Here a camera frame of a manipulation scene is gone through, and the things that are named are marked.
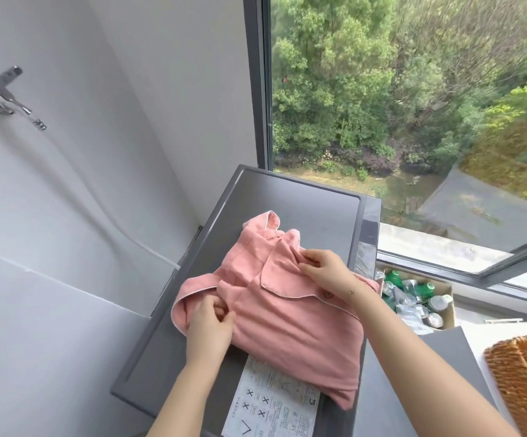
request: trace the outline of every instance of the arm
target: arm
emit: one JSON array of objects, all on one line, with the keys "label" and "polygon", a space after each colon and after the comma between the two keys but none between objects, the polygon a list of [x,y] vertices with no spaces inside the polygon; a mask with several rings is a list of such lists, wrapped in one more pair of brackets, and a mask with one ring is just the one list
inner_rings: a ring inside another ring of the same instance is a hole
[{"label": "arm", "polygon": [[318,267],[300,269],[347,301],[420,437],[515,437],[518,433],[462,376],[429,348],[340,257],[307,250]]},{"label": "arm", "polygon": [[187,364],[147,437],[201,434],[207,396],[231,344],[235,313],[225,315],[225,310],[216,296],[207,296],[194,310],[187,334]]}]

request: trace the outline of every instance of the hand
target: hand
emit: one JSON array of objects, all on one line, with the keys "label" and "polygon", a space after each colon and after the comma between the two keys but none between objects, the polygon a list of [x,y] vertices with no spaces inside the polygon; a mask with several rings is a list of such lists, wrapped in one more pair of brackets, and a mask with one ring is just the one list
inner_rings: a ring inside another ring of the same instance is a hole
[{"label": "hand", "polygon": [[350,290],[358,285],[358,279],[342,262],[340,256],[330,250],[305,250],[304,257],[318,265],[298,264],[299,269],[326,291],[347,301]]},{"label": "hand", "polygon": [[217,374],[231,344],[235,313],[219,297],[208,295],[194,309],[187,332],[187,366]]}]

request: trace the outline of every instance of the window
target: window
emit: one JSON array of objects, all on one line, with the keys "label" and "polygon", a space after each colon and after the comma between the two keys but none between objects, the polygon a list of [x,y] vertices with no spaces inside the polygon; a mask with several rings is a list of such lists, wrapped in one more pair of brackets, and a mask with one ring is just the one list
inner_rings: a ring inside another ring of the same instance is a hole
[{"label": "window", "polygon": [[527,273],[527,0],[258,3],[266,168],[381,198],[390,257]]}]

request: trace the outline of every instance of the cardboard box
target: cardboard box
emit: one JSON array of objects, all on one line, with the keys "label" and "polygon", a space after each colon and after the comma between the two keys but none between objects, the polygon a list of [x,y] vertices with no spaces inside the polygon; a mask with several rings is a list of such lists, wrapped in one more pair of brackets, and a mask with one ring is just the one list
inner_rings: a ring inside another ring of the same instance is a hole
[{"label": "cardboard box", "polygon": [[[389,271],[391,271],[391,268],[385,267],[382,270],[385,273],[388,273]],[[449,294],[451,295],[451,297],[453,297],[451,284],[448,284],[447,282],[442,282],[435,279],[430,279],[428,277],[419,276],[418,274],[409,273],[407,271],[398,270],[398,272],[402,280],[414,279],[420,284],[431,282],[433,285],[435,285],[435,295]],[[442,330],[449,330],[456,326],[456,308],[454,307],[453,302],[449,304],[449,307],[446,310],[439,313],[439,315],[442,316],[443,319],[443,327],[441,328]]]}]

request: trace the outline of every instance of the left hand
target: left hand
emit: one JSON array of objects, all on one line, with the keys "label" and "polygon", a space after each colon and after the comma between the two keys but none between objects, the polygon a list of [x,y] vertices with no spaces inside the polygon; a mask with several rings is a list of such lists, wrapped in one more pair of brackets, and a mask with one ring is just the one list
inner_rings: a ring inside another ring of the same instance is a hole
[{"label": "left hand", "polygon": [[219,297],[208,295],[194,309],[187,332],[187,366],[217,372],[231,344],[235,313]]}]

